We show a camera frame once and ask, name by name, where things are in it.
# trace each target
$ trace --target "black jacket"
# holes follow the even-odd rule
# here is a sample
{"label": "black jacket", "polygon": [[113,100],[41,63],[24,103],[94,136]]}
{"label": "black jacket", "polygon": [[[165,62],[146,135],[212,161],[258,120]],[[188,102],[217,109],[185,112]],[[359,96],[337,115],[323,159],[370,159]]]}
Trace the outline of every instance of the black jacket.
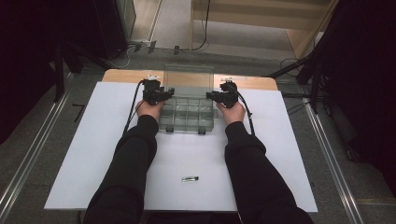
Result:
{"label": "black jacket", "polygon": [[[105,178],[88,206],[84,223],[139,223],[146,174],[157,151],[157,132],[157,121],[146,115],[139,117],[137,125],[120,139]],[[242,122],[228,125],[225,132],[228,137],[225,161],[242,221],[313,223],[297,207],[282,176],[265,157],[262,142],[248,134]]]}

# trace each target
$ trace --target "black cable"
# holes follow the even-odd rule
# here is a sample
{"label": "black cable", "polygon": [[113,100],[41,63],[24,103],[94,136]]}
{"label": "black cable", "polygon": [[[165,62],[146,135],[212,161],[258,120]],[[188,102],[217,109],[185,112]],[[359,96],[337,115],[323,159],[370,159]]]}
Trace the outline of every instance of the black cable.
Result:
{"label": "black cable", "polygon": [[207,20],[209,18],[209,9],[210,9],[210,0],[207,2],[206,20],[205,20],[205,38],[204,38],[204,41],[202,42],[201,46],[196,49],[181,49],[181,50],[193,51],[193,50],[201,49],[204,46],[204,44],[206,43],[206,40],[207,40]]}
{"label": "black cable", "polygon": [[[284,60],[282,60],[280,63],[279,63],[279,68],[280,69],[282,69],[283,67],[282,67],[282,63],[283,62],[285,62],[285,61],[287,61],[287,60],[295,60],[295,61],[298,61],[298,59],[295,59],[295,58],[287,58],[287,59],[284,59]],[[291,76],[291,77],[297,77],[298,75],[292,75],[292,74],[289,74],[289,73],[286,73],[286,75],[288,75],[288,76]]]}
{"label": "black cable", "polygon": [[302,104],[295,105],[295,106],[293,106],[292,108],[289,108],[289,109],[288,109],[288,112],[291,111],[292,109],[296,108],[297,106],[299,106],[299,108],[297,108],[297,109],[294,110],[293,112],[288,113],[288,115],[290,116],[290,115],[292,115],[292,114],[294,114],[294,113],[297,113],[298,111],[300,111],[301,109],[303,109],[303,108],[304,108],[306,105],[308,105],[308,104],[309,104],[309,102],[306,102],[306,103],[302,103]]}
{"label": "black cable", "polygon": [[129,112],[129,116],[128,116],[128,120],[126,121],[126,125],[124,128],[123,133],[126,133],[128,131],[129,128],[129,124],[131,123],[132,118],[134,117],[134,115],[132,115],[132,112],[134,111],[134,102],[136,101],[136,96],[137,96],[137,92],[139,91],[139,86],[143,83],[144,81],[141,80],[139,81],[139,83],[137,83],[137,87],[136,90],[134,91],[134,100],[132,101],[132,107],[131,107],[131,111]]}
{"label": "black cable", "polygon": [[244,103],[245,109],[247,110],[247,118],[248,118],[248,123],[249,123],[249,125],[250,125],[251,134],[252,134],[253,136],[256,136],[256,134],[254,133],[253,120],[251,119],[252,113],[250,113],[250,110],[248,109],[248,104],[247,104],[247,102],[245,101],[244,97],[242,96],[241,92],[237,91],[237,93],[238,93],[238,95],[239,95],[239,99],[241,99],[242,103]]}

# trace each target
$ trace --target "floor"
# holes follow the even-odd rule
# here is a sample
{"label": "floor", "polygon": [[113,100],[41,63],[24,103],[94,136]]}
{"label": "floor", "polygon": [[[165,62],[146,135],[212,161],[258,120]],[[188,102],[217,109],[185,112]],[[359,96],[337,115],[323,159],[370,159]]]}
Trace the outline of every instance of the floor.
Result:
{"label": "floor", "polygon": [[[189,2],[187,0],[134,0],[137,19],[131,41],[149,44],[156,40],[156,50],[165,50],[156,57],[142,52],[143,50],[139,52],[131,50],[129,55],[122,55],[113,63],[131,62],[127,68],[144,69],[149,67],[145,64],[146,60],[162,60],[161,63],[172,61],[168,59],[172,57],[172,52],[166,49],[173,49],[174,46],[180,46],[182,49],[188,46],[186,32],[190,25]],[[197,31],[194,45],[199,46],[204,37],[203,32],[199,33],[202,30],[202,22],[196,21],[194,25],[194,30]],[[200,55],[202,57],[195,57],[193,54],[187,53],[187,62],[202,60],[203,57],[206,57],[209,61],[217,61],[218,64],[221,64],[222,55],[231,55],[235,56],[233,63],[223,64],[219,68],[221,72],[233,71],[235,73],[235,71],[239,71],[238,67],[244,66],[245,69],[250,68],[249,75],[257,76],[262,73],[275,72],[278,67],[283,67],[294,61],[290,43],[282,29],[230,25],[219,22],[210,22],[207,27],[208,44],[206,43],[202,49],[196,52],[203,54]],[[265,62],[262,64],[267,64],[268,67],[260,68],[261,62]],[[155,63],[152,63],[149,68],[161,69]],[[89,91],[94,88],[95,81],[101,79],[103,71],[88,66],[84,68],[84,74],[87,76],[74,74],[74,77],[71,78],[78,82],[78,88],[75,87],[70,92],[68,98],[65,99],[67,103],[86,104],[90,96]],[[301,91],[293,77],[297,74],[298,71],[292,71],[289,75],[278,78],[276,80],[278,87],[282,91]],[[32,133],[39,132],[40,124],[45,122],[53,106],[51,101],[53,93],[54,89],[50,90],[32,110],[32,113],[24,119],[15,134],[0,146],[1,190],[6,189],[13,174],[17,173],[23,157],[30,153],[30,143],[35,140],[35,135]],[[285,104],[290,107],[301,102],[301,99],[285,99]],[[45,139],[47,142],[41,150],[41,154],[45,157],[39,157],[35,166],[30,168],[31,174],[23,189],[16,189],[17,193],[19,190],[21,192],[14,204],[15,208],[10,211],[7,221],[0,218],[0,223],[76,222],[76,212],[74,211],[45,213],[41,206],[48,197],[50,185],[59,170],[59,165],[62,164],[75,129],[78,127],[78,123],[74,120],[78,117],[80,108],[66,104],[60,109],[62,116],[53,124],[52,133]],[[326,131],[326,137],[330,142],[334,157],[341,167],[346,183],[354,196],[354,202],[359,207],[362,216],[361,221],[350,221],[349,223],[396,223],[396,201],[389,192],[382,175],[370,164],[348,160],[345,143],[336,131],[332,119],[326,115],[321,106],[318,107],[318,110],[318,118],[323,130]],[[331,169],[323,157],[324,153],[320,147],[317,147],[317,133],[312,129],[308,114],[309,108],[302,107],[301,110],[290,116],[290,121],[299,145],[306,146],[306,148],[301,148],[302,157],[306,158],[304,164],[319,207],[319,213],[313,214],[312,217],[316,223],[347,223],[346,207],[340,200],[340,195],[343,194],[334,185]],[[304,126],[299,122],[302,119],[306,120]]]}

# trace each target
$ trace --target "white paper sheet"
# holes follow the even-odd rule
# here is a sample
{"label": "white paper sheet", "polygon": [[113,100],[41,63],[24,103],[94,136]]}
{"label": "white paper sheet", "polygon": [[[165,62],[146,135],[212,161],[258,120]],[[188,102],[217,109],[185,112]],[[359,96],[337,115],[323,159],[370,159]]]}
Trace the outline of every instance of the white paper sheet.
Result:
{"label": "white paper sheet", "polygon": [[[99,82],[45,205],[86,209],[111,162],[126,123],[136,84]],[[282,174],[299,207],[317,212],[290,120],[279,91],[240,90],[267,157]],[[245,126],[249,131],[248,119]],[[222,115],[211,133],[157,134],[157,155],[148,170],[145,209],[236,211],[224,162],[227,139]],[[199,176],[182,182],[183,176]]]}

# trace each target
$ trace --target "person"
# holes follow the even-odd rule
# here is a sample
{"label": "person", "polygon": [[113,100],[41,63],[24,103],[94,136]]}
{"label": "person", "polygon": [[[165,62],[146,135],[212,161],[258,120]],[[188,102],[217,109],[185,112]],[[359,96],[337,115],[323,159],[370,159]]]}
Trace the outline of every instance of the person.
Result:
{"label": "person", "polygon": [[[137,124],[118,142],[103,182],[93,195],[84,223],[139,223],[144,208],[147,171],[153,161],[159,130],[157,119],[164,102],[137,105]],[[249,223],[313,223],[297,207],[293,195],[276,168],[265,157],[265,146],[243,124],[246,110],[217,104],[227,125],[224,159],[233,185],[239,216]],[[194,223],[211,223],[209,219]],[[170,221],[167,223],[193,223]]]}

